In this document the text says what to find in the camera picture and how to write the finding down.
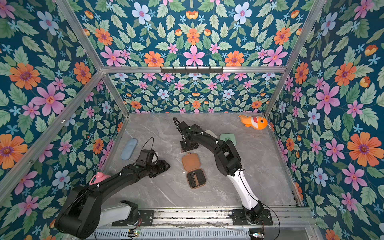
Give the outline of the cream nail clipper case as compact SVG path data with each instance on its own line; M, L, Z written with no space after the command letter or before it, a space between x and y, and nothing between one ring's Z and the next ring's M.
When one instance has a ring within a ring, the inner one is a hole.
M211 130L205 130L205 132L214 138L218 138L217 135L213 133Z

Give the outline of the green nail clipper case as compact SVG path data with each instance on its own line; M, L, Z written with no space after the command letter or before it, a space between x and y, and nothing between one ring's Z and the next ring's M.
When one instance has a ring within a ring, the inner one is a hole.
M237 145L236 137L234 134L227 133L227 134L221 134L220 140L226 143L227 145Z

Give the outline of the brown nail clipper case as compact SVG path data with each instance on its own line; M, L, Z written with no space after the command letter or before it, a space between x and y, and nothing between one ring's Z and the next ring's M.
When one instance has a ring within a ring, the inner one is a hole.
M201 169L201 162L199 156L196 153L187 153L182 158L184 170L187 172L187 182L191 189L197 189L204 186L207 182L206 175L203 169ZM193 173L196 172L200 185L196 187Z

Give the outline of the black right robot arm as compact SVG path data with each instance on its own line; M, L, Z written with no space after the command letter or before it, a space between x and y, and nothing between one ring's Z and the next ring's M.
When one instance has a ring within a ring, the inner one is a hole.
M180 144L183 152L195 150L199 146L210 150L215 157L219 172L230 179L239 194L246 221L251 225L257 224L261 220L265 208L245 178L241 157L234 143L230 140L223 141L215 138L203 131L200 126L189 126L185 122L180 122L176 117L173 118L173 121L182 136Z

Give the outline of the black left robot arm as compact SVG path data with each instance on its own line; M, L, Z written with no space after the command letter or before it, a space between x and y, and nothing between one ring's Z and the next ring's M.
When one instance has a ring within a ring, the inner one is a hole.
M142 178L154 178L166 172L170 165L153 157L154 150L142 150L133 164L98 183L73 188L59 212L55 228L65 234L84 240L98 228L102 218L102 205L114 194Z

